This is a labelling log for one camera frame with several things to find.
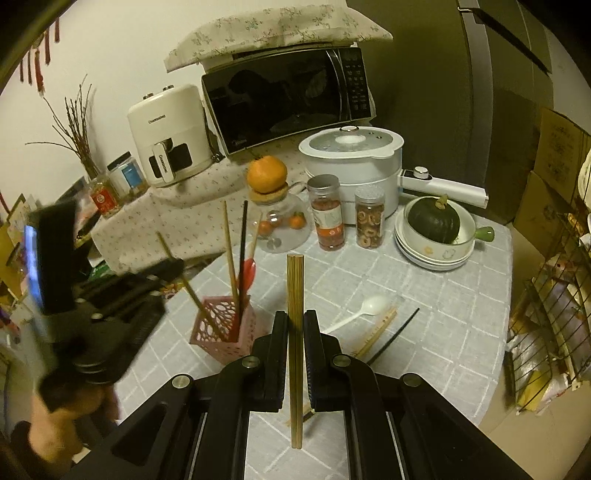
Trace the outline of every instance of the stack of plates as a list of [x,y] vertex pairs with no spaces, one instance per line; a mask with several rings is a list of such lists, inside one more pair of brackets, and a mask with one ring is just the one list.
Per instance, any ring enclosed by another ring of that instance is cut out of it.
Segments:
[[470,251],[462,258],[458,258],[456,260],[446,261],[446,260],[435,260],[434,258],[426,257],[425,255],[413,250],[406,239],[404,238],[404,233],[402,231],[402,222],[404,221],[404,209],[401,209],[399,212],[395,214],[394,219],[394,240],[396,241],[396,245],[402,252],[402,254],[408,258],[411,262],[419,267],[426,268],[427,270],[433,270],[437,272],[446,272],[449,270],[453,270],[454,268],[461,267],[468,261],[468,257],[472,254],[474,250],[474,245]]

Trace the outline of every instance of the pumpkin stem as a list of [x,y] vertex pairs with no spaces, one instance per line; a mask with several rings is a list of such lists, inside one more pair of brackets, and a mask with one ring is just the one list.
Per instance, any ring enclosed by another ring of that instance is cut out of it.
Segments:
[[447,194],[445,193],[444,195],[442,195],[441,198],[438,198],[437,200],[435,200],[435,206],[440,209],[440,210],[445,210],[445,207],[447,205],[447,199],[449,197],[447,196]]

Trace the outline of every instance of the cooker knob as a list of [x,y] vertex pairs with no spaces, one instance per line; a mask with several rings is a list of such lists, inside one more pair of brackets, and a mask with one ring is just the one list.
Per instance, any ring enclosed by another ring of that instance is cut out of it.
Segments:
[[413,175],[417,179],[428,180],[429,170],[425,167],[414,167]]

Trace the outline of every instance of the refrigerator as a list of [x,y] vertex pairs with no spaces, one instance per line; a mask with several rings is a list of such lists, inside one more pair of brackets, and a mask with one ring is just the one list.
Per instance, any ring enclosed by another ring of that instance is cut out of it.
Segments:
[[553,107],[542,24],[516,0],[348,0],[393,42],[360,45],[372,124],[404,137],[405,168],[485,187],[476,212],[506,223],[533,168],[540,108]]

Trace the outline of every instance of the black chopstick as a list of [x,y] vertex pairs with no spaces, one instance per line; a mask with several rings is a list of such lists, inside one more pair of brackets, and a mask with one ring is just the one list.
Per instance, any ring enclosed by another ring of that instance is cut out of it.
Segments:
[[382,353],[384,353],[384,351],[386,350],[386,348],[388,348],[390,346],[390,344],[392,344],[392,342],[394,340],[396,340],[396,338],[398,338],[398,335],[400,335],[402,333],[402,331],[406,328],[406,326],[410,323],[410,321],[414,318],[414,316],[418,313],[420,309],[417,308],[414,313],[408,318],[408,320],[406,322],[404,322],[404,324],[398,329],[396,330],[396,333],[394,335],[392,335],[388,341],[383,345],[383,347],[381,349],[379,349],[375,355],[370,358],[366,363],[371,366],[371,364],[373,364],[380,355],[382,355]]
[[244,200],[242,209],[242,232],[240,235],[240,265],[238,271],[238,325],[242,321],[243,296],[244,296],[244,256],[246,250],[246,214],[248,213],[248,201]]

